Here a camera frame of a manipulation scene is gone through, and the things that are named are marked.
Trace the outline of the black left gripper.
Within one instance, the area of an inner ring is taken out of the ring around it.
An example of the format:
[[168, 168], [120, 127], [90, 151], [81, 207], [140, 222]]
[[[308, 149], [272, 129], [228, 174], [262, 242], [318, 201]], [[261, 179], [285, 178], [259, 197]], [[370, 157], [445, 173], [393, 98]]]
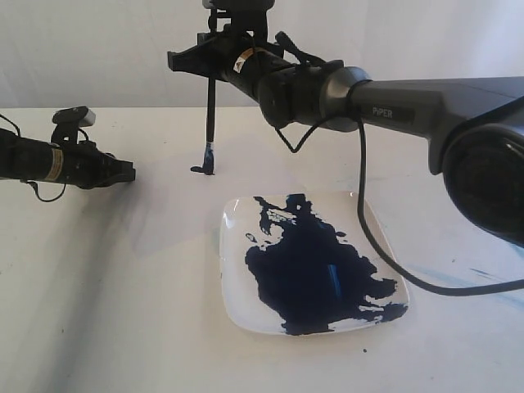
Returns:
[[61, 182], [81, 189], [109, 187], [135, 181], [133, 162], [100, 151], [95, 142], [82, 141], [62, 147]]

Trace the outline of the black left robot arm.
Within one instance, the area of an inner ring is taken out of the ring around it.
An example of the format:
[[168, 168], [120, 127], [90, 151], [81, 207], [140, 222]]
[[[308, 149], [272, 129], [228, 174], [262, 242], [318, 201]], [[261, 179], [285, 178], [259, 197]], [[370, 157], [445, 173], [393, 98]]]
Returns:
[[136, 178], [133, 163], [97, 149], [96, 143], [54, 145], [1, 130], [1, 177], [74, 185], [90, 190]]

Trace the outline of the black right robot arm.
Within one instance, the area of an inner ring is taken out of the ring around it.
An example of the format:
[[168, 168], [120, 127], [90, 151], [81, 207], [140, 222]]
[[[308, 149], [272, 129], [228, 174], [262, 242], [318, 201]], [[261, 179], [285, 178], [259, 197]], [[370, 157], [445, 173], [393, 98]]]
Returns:
[[478, 228], [523, 243], [523, 79], [374, 80], [341, 60], [268, 39], [270, 1], [206, 1], [209, 29], [168, 66], [254, 100], [277, 131], [298, 123], [342, 133], [361, 124], [424, 138], [428, 167]]

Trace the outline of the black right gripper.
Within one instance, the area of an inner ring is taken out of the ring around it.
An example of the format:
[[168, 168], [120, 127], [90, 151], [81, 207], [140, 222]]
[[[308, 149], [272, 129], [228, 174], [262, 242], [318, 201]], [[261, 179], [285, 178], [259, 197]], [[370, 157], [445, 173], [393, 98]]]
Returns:
[[281, 38], [269, 41], [269, 10], [206, 10], [209, 31], [196, 46], [167, 52], [168, 67], [231, 84], [250, 98], [289, 98], [295, 66], [285, 60]]

